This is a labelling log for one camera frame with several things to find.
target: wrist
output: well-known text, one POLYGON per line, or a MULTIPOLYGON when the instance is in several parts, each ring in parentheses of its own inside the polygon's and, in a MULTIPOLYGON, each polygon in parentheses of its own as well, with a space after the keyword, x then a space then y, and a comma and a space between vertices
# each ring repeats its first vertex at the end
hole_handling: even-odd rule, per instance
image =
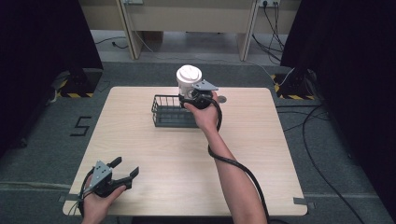
POLYGON ((206 136, 219 133, 216 127, 203 127, 201 130, 206 136))
POLYGON ((99 221, 94 221, 94 220, 88 220, 86 217, 82 219, 81 224, 100 224, 101 222, 99 221))

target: forearm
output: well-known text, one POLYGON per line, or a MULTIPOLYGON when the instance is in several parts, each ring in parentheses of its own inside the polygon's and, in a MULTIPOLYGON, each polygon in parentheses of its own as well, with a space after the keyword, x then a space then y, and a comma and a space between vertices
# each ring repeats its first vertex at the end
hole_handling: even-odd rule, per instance
MULTIPOLYGON (((216 130, 204 130, 204 133, 215 154, 236 161, 216 130)), ((266 223, 260 197, 245 172, 224 161, 215 160, 215 163, 234 223, 266 223)))

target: black wire basket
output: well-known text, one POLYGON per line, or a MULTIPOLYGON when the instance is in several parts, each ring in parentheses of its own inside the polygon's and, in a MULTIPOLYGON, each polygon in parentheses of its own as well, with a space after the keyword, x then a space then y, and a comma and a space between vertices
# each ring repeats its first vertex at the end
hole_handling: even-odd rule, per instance
POLYGON ((178 95, 155 95, 151 112, 155 127, 198 128, 194 115, 180 106, 178 95))

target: cup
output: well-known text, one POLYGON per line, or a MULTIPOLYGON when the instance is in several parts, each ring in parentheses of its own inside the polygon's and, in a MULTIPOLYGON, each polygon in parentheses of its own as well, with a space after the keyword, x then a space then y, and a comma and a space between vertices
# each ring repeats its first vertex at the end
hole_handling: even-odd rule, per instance
POLYGON ((177 83, 179 94, 185 99, 191 99, 194 90, 193 84, 200 82, 202 72, 199 68, 186 64, 177 70, 177 83))

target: black fabric panel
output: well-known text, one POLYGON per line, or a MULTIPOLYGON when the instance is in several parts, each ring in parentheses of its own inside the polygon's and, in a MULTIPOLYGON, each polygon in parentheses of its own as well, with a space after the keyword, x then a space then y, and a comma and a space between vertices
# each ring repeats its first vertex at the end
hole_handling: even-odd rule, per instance
POLYGON ((344 1, 330 26, 315 25, 319 5, 302 1, 282 65, 317 72, 324 103, 396 220, 396 2, 344 1), (325 38, 312 38, 323 30, 325 38))
POLYGON ((62 71, 103 68, 74 1, 6 1, 0 6, 0 156, 28 132, 62 71))

